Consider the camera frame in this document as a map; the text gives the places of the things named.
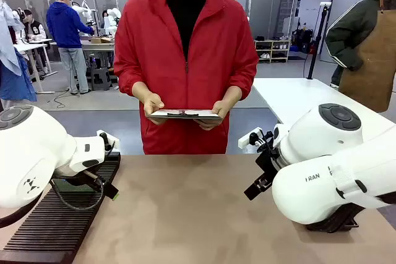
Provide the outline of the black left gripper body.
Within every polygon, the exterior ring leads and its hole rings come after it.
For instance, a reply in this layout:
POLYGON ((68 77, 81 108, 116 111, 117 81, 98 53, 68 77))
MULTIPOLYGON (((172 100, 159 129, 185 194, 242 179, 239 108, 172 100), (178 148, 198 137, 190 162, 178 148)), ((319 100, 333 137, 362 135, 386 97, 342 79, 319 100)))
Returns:
POLYGON ((94 190, 88 184, 93 179, 83 172, 79 172, 75 176, 62 176, 54 173, 51 178, 61 193, 94 193, 94 190))

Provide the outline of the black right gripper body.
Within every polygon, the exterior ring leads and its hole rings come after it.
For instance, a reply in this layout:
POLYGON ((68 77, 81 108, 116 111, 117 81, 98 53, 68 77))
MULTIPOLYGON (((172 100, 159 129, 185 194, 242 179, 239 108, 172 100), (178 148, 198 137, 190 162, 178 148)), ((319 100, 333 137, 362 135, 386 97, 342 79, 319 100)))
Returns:
POLYGON ((257 152, 260 155, 256 159, 256 164, 261 168, 263 173, 258 177, 271 178, 272 182, 278 173, 277 158, 279 157, 277 149, 270 148, 266 145, 261 145, 257 152))

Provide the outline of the person's left hand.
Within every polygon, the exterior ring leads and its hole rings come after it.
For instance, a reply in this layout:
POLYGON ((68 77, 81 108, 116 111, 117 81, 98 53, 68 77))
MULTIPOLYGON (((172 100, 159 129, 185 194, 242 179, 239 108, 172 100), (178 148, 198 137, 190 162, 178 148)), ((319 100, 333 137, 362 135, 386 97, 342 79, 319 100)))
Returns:
POLYGON ((195 119, 194 121, 198 123, 202 129, 212 130, 223 122, 232 107, 233 105, 230 101, 217 101, 212 108, 212 112, 218 117, 215 119, 195 119))

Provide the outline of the person's right hand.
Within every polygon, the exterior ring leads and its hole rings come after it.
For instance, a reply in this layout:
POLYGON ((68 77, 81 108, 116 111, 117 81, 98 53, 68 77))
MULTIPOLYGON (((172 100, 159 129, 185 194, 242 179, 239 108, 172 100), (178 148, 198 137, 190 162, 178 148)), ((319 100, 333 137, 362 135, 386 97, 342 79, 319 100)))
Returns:
POLYGON ((160 96, 155 93, 150 92, 144 99, 145 115, 155 125, 162 125, 165 122, 165 119, 151 118, 151 115, 164 107, 165 104, 162 102, 160 96))

